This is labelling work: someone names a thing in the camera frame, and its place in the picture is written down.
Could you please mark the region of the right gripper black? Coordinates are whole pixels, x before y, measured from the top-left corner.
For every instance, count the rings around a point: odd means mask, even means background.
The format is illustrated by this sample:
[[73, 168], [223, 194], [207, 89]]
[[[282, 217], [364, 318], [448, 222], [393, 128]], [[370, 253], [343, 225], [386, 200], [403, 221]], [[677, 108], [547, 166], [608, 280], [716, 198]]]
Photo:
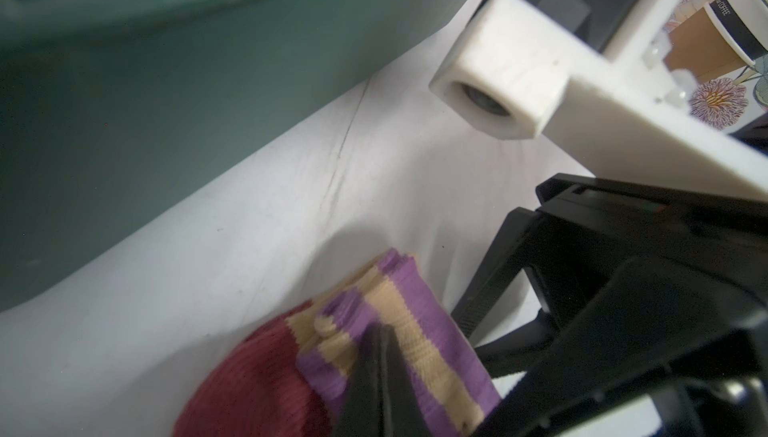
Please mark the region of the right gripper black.
[[662, 436], [765, 435], [766, 197], [566, 175], [536, 193], [545, 217], [507, 215], [451, 317], [471, 337], [549, 224], [582, 302], [559, 335], [543, 305], [475, 349], [492, 377], [525, 371], [478, 434], [555, 436], [649, 397]]

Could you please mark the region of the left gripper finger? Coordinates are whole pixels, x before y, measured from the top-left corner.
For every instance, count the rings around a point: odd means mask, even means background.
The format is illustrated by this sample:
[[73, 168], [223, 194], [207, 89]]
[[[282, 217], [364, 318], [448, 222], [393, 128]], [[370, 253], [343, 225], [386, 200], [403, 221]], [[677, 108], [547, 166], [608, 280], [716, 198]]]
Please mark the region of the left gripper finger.
[[332, 434], [429, 436], [394, 328], [373, 324], [362, 338], [347, 396]]

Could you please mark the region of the striped tan maroon purple sock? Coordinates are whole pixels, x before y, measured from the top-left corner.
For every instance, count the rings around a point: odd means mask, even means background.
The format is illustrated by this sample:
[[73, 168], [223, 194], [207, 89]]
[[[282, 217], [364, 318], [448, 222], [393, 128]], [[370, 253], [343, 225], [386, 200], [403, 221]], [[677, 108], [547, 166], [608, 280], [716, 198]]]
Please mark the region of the striped tan maroon purple sock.
[[363, 336], [375, 324], [394, 329], [433, 435], [468, 436], [500, 403], [415, 258], [390, 249], [242, 340], [186, 403], [174, 434], [329, 435], [348, 400]]

